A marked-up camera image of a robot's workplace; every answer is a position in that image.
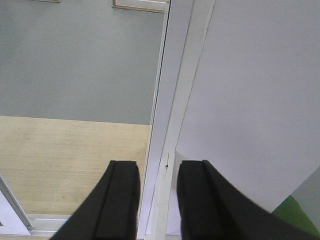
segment light wooden floor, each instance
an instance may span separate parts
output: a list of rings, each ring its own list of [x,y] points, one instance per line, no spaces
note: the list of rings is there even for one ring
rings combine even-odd
[[[148,137],[148,125],[0,116],[0,173],[27,213],[70,215],[110,160],[142,175]]]

